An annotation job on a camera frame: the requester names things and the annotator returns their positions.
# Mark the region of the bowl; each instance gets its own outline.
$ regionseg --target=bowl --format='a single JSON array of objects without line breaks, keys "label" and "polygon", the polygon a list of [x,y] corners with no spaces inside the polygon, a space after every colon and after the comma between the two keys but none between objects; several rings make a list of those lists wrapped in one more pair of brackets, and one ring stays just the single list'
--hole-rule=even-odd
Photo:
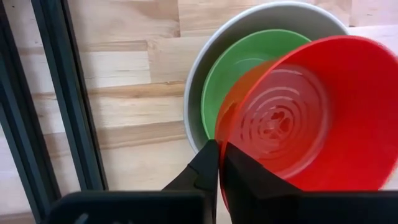
[{"label": "bowl", "polygon": [[345,25],[328,11],[302,2],[273,2],[252,7],[222,25],[200,50],[187,77],[183,99],[183,122],[195,152],[207,142],[200,113],[201,93],[207,74],[231,45],[254,32],[285,29],[310,40],[346,35]]},{"label": "bowl", "polygon": [[215,62],[201,96],[201,118],[208,138],[214,138],[221,104],[231,87],[247,71],[266,60],[277,59],[310,42],[296,32],[269,29],[243,37]]}]

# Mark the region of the butcher block countertop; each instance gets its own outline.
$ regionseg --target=butcher block countertop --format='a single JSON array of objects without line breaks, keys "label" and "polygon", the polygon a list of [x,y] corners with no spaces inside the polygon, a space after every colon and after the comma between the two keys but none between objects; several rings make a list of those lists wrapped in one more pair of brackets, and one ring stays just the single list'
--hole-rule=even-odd
[{"label": "butcher block countertop", "polygon": [[[398,54],[397,0],[301,0]],[[63,195],[79,191],[30,0],[3,0]],[[183,128],[185,80],[203,44],[239,12],[272,0],[69,0],[111,190],[156,190],[194,156]],[[386,189],[398,189],[393,175]],[[33,223],[0,132],[0,223]],[[218,223],[231,223],[219,199]]]}]

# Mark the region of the bowl rim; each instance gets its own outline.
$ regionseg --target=bowl rim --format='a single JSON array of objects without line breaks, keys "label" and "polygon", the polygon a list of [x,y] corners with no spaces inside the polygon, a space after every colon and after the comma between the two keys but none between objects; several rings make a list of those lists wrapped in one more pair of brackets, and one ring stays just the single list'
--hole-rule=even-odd
[{"label": "bowl rim", "polygon": [[309,3],[305,3],[305,2],[295,2],[295,1],[284,1],[284,2],[270,2],[270,3],[264,3],[264,4],[260,4],[258,6],[254,6],[251,7],[249,9],[246,9],[245,11],[239,13],[238,15],[234,16],[233,18],[231,18],[229,21],[227,21],[226,23],[224,23],[206,42],[206,44],[202,47],[202,49],[200,50],[198,56],[196,57],[190,71],[187,77],[187,81],[185,82],[185,89],[184,89],[184,95],[183,95],[183,123],[185,126],[185,134],[187,135],[188,141],[193,149],[193,151],[195,153],[199,152],[199,149],[197,148],[197,146],[195,145],[195,140],[193,139],[192,136],[192,132],[191,132],[191,128],[189,125],[189,114],[188,114],[188,102],[189,102],[189,95],[190,95],[190,88],[192,85],[192,80],[193,80],[193,76],[195,74],[195,71],[197,70],[199,63],[201,62],[204,54],[208,51],[208,49],[210,48],[210,46],[213,45],[214,41],[224,32],[226,31],[228,28],[230,28],[233,24],[235,24],[236,22],[238,22],[239,20],[241,20],[242,18],[253,14],[257,11],[261,11],[263,9],[268,9],[268,8],[272,8],[272,7],[280,7],[280,6],[296,6],[296,7],[303,7],[309,10],[313,10],[313,11],[317,11],[320,14],[323,14],[324,16],[328,17],[331,21],[333,21],[335,24],[338,24],[342,30],[344,30],[344,32],[346,34],[348,34],[348,29],[347,27],[339,20],[337,19],[332,13],[314,6],[312,4]]}]

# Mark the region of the wooden table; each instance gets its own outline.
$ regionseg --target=wooden table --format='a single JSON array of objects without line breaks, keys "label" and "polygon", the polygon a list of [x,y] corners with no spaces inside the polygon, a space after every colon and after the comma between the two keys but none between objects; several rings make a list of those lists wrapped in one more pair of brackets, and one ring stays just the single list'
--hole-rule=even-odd
[{"label": "wooden table", "polygon": [[[29,0],[3,0],[62,194],[79,191]],[[355,35],[398,54],[396,0],[301,0],[329,10]],[[69,0],[111,190],[161,189],[194,153],[182,123],[185,79],[197,53],[237,13],[272,0]],[[398,189],[393,175],[387,189]],[[219,200],[218,223],[230,223]],[[32,223],[0,132],[0,223]]]}]

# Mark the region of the red bowl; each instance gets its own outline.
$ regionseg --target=red bowl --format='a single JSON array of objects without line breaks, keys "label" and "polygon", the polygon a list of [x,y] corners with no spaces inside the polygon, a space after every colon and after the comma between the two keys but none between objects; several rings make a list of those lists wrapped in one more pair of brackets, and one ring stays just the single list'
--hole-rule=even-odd
[{"label": "red bowl", "polygon": [[305,191],[379,190],[398,158],[397,84],[395,56],[363,37],[316,40],[263,63],[221,106],[220,169],[229,142]]}]

